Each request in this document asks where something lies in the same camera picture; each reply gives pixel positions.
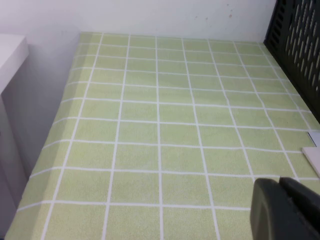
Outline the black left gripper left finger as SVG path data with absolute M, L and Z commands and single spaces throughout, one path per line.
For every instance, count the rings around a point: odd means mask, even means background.
M 318 240 L 320 220 L 308 220 L 279 181 L 258 178 L 250 208 L 254 240 Z

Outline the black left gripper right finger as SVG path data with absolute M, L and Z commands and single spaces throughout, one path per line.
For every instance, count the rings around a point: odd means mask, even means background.
M 320 219 L 320 195 L 290 177 L 281 177 L 280 186 L 308 220 Z

